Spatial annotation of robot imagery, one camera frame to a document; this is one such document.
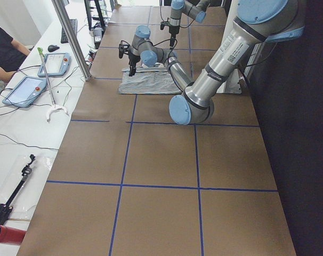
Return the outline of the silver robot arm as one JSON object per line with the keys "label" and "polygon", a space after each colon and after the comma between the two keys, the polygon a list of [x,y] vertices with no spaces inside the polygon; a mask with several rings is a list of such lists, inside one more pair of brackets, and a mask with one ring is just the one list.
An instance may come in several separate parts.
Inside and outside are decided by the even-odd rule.
{"label": "silver robot arm", "polygon": [[305,27],[306,1],[238,1],[233,29],[214,56],[192,81],[178,61],[172,48],[155,47],[150,29],[140,25],[131,44],[119,45],[119,57],[128,55],[130,76],[142,61],[152,67],[165,64],[180,95],[169,103],[169,114],[176,124],[201,123],[214,112],[212,97],[238,67],[247,51],[263,42],[282,42],[299,38]]}
{"label": "silver robot arm", "polygon": [[176,36],[181,27],[182,14],[190,17],[198,23],[202,23],[206,17],[206,10],[212,1],[202,0],[197,5],[194,5],[184,0],[171,1],[170,18],[166,21],[165,25],[169,28],[170,43],[169,46],[173,47],[175,44]]}

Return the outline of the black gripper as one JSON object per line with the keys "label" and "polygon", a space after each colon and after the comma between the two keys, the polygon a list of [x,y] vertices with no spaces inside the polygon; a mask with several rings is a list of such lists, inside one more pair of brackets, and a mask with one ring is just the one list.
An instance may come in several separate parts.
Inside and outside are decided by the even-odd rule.
{"label": "black gripper", "polygon": [[171,34],[169,39],[169,47],[172,49],[176,43],[176,36],[180,31],[180,26],[169,26],[169,33]]}
{"label": "black gripper", "polygon": [[135,75],[136,73],[136,64],[140,61],[140,55],[136,55],[134,53],[132,53],[131,51],[129,51],[128,53],[128,58],[129,58],[129,66],[130,66],[130,70],[129,70],[129,77],[132,77]]}

